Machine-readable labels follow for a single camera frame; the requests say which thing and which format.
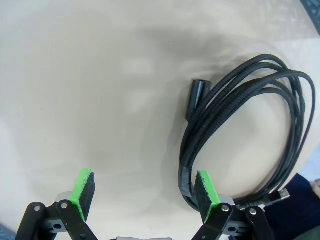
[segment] silver bolt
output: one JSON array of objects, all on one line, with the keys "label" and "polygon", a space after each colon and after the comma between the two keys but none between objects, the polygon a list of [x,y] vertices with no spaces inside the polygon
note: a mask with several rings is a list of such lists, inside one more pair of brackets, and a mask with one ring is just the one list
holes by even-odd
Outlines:
[{"label": "silver bolt", "polygon": [[66,204],[66,203],[62,203],[62,204],[61,204],[61,208],[62,208],[62,209],[66,209],[67,207],[68,207],[68,204]]},{"label": "silver bolt", "polygon": [[228,212],[229,211],[229,207],[227,205],[222,205],[221,209],[224,212]]},{"label": "silver bolt", "polygon": [[249,213],[250,213],[251,215],[256,215],[256,214],[257,214],[257,211],[256,211],[254,208],[250,208]]}]

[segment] coiled cable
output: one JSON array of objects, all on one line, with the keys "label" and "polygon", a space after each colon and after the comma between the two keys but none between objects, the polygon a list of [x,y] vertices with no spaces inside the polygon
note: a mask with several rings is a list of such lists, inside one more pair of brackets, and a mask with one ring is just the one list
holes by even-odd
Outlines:
[{"label": "coiled cable", "polygon": [[[242,83],[257,70],[270,69],[275,73]],[[311,113],[304,131],[305,99],[300,78],[311,87]],[[286,79],[290,87],[279,79]],[[194,161],[208,139],[248,100],[262,94],[282,96],[290,110],[291,126],[284,153],[270,180],[257,192],[235,199],[236,205],[252,205],[270,192],[278,191],[285,183],[302,151],[315,113],[316,90],[312,79],[305,73],[288,69],[285,63],[270,54],[256,56],[225,76],[197,106],[189,112],[181,148],[178,182],[185,201],[198,211],[198,203],[191,183]]]}]

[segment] black cylindrical connector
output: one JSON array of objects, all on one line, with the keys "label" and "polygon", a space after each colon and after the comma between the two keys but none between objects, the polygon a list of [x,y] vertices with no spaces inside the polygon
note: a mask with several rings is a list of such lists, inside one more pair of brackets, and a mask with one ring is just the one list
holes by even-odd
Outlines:
[{"label": "black cylindrical connector", "polygon": [[196,111],[199,103],[211,90],[211,82],[206,80],[194,79],[190,89],[189,103],[186,109],[185,119],[189,122]]}]

